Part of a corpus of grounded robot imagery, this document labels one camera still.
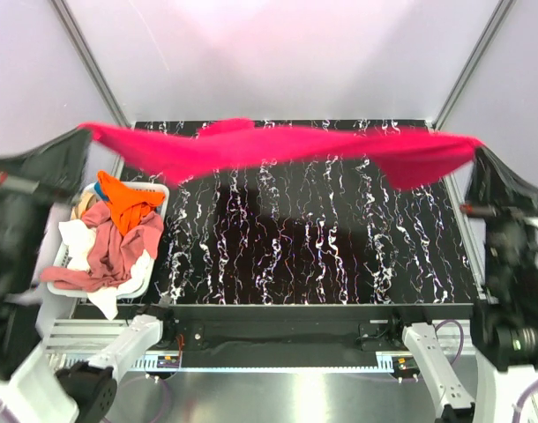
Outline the bright pink t-shirt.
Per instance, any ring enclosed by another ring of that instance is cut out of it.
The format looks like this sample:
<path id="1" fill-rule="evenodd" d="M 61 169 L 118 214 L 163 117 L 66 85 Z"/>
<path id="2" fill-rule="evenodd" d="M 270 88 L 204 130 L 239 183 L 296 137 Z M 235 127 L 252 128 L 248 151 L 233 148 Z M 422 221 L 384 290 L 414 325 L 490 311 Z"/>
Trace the bright pink t-shirt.
<path id="1" fill-rule="evenodd" d="M 171 185 L 215 170 L 258 167 L 265 161 L 327 160 L 333 156 L 369 158 L 395 189 L 414 189 L 437 182 L 467 164 L 483 146 L 475 137 L 399 130 L 394 134 L 358 135 L 304 126 L 261 128 L 252 120 L 214 122 L 197 137 L 130 130 L 95 122 L 83 123 L 93 140 L 148 174 L 162 174 Z"/>

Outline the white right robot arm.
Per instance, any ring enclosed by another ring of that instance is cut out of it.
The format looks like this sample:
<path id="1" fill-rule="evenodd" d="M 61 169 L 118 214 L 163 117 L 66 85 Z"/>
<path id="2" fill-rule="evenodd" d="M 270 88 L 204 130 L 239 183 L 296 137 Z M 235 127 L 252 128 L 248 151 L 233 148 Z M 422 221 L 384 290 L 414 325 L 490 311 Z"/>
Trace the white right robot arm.
<path id="1" fill-rule="evenodd" d="M 399 319 L 387 327 L 388 341 L 412 354 L 438 422 L 536 422 L 538 187 L 482 147 L 461 210 L 485 225 L 485 297 L 469 320 L 476 393 L 456 375 L 432 324 Z"/>

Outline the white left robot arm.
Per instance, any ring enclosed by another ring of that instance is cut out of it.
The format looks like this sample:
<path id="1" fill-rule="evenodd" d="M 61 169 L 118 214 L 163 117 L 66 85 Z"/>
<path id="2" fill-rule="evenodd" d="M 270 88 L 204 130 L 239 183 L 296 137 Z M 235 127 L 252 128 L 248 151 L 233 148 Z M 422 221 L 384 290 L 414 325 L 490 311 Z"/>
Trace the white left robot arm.
<path id="1" fill-rule="evenodd" d="M 91 141 L 75 129 L 0 157 L 0 422 L 99 422 L 136 359 L 176 341 L 170 311 L 148 306 L 89 360 L 55 371 L 36 328 L 40 305 L 11 299 L 31 284 L 50 208 L 78 194 Z"/>

